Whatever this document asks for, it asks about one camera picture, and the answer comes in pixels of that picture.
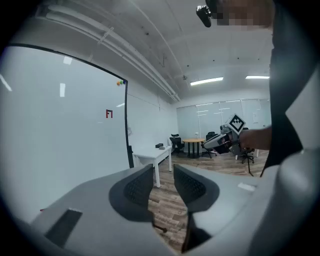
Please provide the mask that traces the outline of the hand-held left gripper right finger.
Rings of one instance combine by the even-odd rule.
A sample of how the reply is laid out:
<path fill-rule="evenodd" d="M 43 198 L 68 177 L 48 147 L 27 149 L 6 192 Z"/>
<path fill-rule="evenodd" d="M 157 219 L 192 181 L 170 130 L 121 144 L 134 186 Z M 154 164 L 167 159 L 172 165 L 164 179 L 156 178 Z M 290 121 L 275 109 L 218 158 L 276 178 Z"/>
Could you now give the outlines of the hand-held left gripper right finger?
<path fill-rule="evenodd" d="M 173 177 L 174 186 L 189 213 L 207 211 L 220 195 L 220 188 L 214 181 L 188 167 L 175 164 Z"/>

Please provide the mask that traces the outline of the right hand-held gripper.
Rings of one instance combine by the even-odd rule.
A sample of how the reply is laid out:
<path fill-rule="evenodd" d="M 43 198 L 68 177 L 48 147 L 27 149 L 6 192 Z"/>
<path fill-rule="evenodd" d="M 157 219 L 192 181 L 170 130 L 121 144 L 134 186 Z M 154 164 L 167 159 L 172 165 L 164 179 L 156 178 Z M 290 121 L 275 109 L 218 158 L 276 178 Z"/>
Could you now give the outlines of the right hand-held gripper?
<path fill-rule="evenodd" d="M 215 149 L 219 154 L 231 152 L 239 155 L 241 152 L 240 133 L 246 122 L 236 113 L 220 127 L 220 134 L 215 134 L 203 144 L 205 149 Z"/>

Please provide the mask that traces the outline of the person's right forearm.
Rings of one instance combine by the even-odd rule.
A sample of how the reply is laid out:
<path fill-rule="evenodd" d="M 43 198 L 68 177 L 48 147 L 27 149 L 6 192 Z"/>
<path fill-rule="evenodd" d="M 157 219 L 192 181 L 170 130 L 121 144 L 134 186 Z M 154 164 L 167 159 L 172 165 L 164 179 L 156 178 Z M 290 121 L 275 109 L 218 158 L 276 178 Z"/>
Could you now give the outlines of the person's right forearm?
<path fill-rule="evenodd" d="M 239 135 L 239 141 L 243 148 L 269 150 L 272 141 L 272 127 L 243 130 Z"/>

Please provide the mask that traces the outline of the person's black shirt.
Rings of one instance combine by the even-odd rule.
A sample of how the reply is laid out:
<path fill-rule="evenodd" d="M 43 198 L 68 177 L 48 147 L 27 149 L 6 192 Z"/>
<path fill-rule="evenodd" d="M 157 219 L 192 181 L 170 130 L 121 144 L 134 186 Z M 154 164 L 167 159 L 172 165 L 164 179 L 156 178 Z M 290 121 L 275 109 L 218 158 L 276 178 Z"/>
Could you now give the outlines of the person's black shirt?
<path fill-rule="evenodd" d="M 271 140 L 263 172 L 303 149 L 320 147 L 320 42 L 317 5 L 272 0 Z"/>

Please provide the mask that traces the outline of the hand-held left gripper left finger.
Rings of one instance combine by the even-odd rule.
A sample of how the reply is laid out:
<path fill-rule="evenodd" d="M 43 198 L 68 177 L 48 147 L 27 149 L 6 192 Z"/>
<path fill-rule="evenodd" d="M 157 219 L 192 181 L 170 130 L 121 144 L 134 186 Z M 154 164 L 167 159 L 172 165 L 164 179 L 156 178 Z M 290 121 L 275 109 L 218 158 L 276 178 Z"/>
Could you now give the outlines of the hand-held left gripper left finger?
<path fill-rule="evenodd" d="M 147 164 L 117 173 L 120 179 L 110 188 L 108 199 L 112 208 L 128 221 L 153 222 L 153 213 L 148 210 L 153 170 L 153 165 Z"/>

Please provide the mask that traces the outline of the frosted glass partition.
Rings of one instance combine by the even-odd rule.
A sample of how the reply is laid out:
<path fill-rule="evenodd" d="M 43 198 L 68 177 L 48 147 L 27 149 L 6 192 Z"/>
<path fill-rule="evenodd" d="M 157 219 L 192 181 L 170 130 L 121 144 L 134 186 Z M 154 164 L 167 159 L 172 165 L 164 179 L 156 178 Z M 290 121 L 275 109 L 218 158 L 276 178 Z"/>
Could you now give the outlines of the frosted glass partition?
<path fill-rule="evenodd" d="M 186 107 L 177 111 L 178 134 L 182 139 L 204 139 L 209 132 L 220 133 L 220 126 L 237 114 L 249 129 L 262 129 L 271 125 L 269 99 L 238 99 L 210 102 Z"/>

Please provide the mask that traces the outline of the white ceiling pipes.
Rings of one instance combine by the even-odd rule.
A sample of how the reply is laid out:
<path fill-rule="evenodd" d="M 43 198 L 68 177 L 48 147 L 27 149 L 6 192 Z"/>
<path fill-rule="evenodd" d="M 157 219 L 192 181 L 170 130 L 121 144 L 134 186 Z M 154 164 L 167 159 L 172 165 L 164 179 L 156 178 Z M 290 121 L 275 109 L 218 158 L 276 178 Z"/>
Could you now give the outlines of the white ceiling pipes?
<path fill-rule="evenodd" d="M 153 79 L 155 83 L 158 84 L 159 87 L 163 88 L 174 101 L 179 102 L 181 100 L 178 94 L 169 85 L 165 78 L 158 72 L 158 70 L 135 47 L 133 47 L 120 35 L 115 33 L 111 27 L 109 28 L 91 17 L 88 17 L 74 9 L 62 5 L 50 4 L 48 6 L 48 9 L 56 13 L 61 13 L 69 17 L 73 17 L 111 36 L 113 39 L 115 39 L 116 42 L 120 44 L 119 46 L 113 44 L 105 37 L 102 39 L 102 41 L 116 49 L 118 52 L 128 58 L 129 61 L 132 61 L 136 65 L 140 66 L 140 68 L 145 73 L 147 73 L 151 77 L 151 79 Z"/>

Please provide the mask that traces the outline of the round wooden table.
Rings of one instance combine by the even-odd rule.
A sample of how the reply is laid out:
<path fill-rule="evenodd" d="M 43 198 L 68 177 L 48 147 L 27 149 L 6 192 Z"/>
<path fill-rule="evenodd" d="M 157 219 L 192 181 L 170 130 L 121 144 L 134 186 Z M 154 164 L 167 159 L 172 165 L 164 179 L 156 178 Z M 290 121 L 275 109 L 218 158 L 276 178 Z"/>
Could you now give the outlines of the round wooden table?
<path fill-rule="evenodd" d="M 196 159 L 200 157 L 201 144 L 205 142 L 204 138 L 186 138 L 182 142 L 187 146 L 189 158 Z"/>

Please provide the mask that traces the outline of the large whiteboard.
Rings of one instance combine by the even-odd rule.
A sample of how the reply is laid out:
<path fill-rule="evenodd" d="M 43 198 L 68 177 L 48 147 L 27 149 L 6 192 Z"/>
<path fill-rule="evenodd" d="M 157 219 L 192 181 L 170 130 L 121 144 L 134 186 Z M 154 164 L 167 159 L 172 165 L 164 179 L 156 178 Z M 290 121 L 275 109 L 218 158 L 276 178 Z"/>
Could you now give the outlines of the large whiteboard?
<path fill-rule="evenodd" d="M 0 57 L 0 190 L 30 223 L 79 184 L 129 167 L 123 79 L 34 47 Z"/>

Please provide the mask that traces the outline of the black office chair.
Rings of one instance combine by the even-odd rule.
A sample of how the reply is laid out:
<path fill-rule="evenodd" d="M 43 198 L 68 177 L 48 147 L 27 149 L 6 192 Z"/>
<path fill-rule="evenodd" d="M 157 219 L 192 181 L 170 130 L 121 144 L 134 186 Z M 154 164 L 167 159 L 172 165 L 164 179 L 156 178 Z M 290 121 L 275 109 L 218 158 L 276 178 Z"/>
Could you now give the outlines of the black office chair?
<path fill-rule="evenodd" d="M 217 133 L 215 133 L 214 131 L 210 131 L 207 133 L 207 135 L 205 136 L 205 141 L 201 142 L 201 147 L 202 147 L 202 153 L 201 156 L 205 156 L 208 155 L 209 158 L 212 158 L 212 155 L 217 156 L 217 153 L 214 152 L 214 142 L 213 139 L 216 138 L 218 136 Z"/>
<path fill-rule="evenodd" d="M 245 148 L 240 152 L 240 155 L 237 155 L 235 157 L 236 160 L 241 160 L 241 163 L 243 164 L 244 162 L 252 162 L 253 164 L 255 163 L 254 160 L 254 152 L 255 149 L 253 148 Z"/>
<path fill-rule="evenodd" d="M 171 134 L 171 137 L 169 138 L 172 144 L 173 152 L 176 153 L 178 156 L 180 153 L 184 152 L 185 143 L 182 142 L 181 137 L 179 134 Z"/>

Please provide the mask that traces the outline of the white rectangular table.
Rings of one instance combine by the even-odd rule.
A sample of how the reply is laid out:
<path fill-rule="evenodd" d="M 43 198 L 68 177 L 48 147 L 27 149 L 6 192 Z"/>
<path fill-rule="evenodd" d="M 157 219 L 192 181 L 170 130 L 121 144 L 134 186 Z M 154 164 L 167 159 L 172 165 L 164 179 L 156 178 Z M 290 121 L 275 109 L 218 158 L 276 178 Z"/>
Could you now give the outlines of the white rectangular table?
<path fill-rule="evenodd" d="M 172 171 L 172 146 L 164 146 L 164 149 L 160 148 L 139 148 L 132 153 L 133 163 L 135 167 L 138 167 L 143 161 L 146 164 L 152 164 L 155 172 L 156 187 L 160 188 L 160 173 L 159 163 L 168 158 L 168 171 Z"/>

